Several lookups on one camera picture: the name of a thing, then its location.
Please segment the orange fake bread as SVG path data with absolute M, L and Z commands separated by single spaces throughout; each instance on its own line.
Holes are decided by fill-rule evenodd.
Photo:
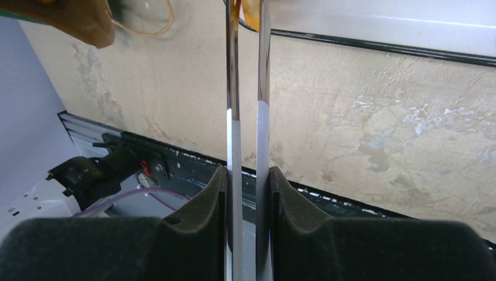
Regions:
M 260 31 L 260 1 L 259 0 L 230 0 L 230 21 L 235 29 L 239 25 L 240 11 L 243 10 L 244 21 L 256 32 Z

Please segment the green brown paper bag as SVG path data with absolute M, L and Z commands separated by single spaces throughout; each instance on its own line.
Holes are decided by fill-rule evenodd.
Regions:
M 159 37 L 165 34 L 174 20 L 173 7 L 166 1 L 168 23 L 154 33 L 134 30 L 118 22 L 108 1 L 1 1 L 1 14 L 26 21 L 52 26 L 98 49 L 114 43 L 115 28 L 142 37 Z

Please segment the strawberry print white tray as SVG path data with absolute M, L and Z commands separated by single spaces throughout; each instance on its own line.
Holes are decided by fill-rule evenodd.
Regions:
M 271 1 L 271 32 L 495 66 L 494 1 Z

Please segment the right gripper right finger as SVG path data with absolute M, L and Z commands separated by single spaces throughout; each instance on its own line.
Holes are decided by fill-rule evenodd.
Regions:
M 495 259 L 468 225 L 332 217 L 269 171 L 275 280 L 494 280 Z

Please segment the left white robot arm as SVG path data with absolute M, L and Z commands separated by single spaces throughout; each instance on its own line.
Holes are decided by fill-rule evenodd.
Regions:
M 1 239 L 18 224 L 32 218 L 66 218 L 117 194 L 121 182 L 140 169 L 140 160 L 129 148 L 106 156 L 74 157 L 49 170 L 45 179 L 1 209 Z

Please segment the metal tongs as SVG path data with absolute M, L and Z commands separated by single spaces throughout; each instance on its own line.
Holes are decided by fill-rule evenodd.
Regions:
M 270 234 L 271 16 L 269 1 L 226 1 L 227 231 L 230 280 L 273 280 Z M 254 261 L 244 251 L 243 165 L 254 169 Z

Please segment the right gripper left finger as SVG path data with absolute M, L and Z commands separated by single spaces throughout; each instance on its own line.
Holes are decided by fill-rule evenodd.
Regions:
M 225 280 L 226 168 L 176 212 L 37 218 L 1 244 L 2 280 Z

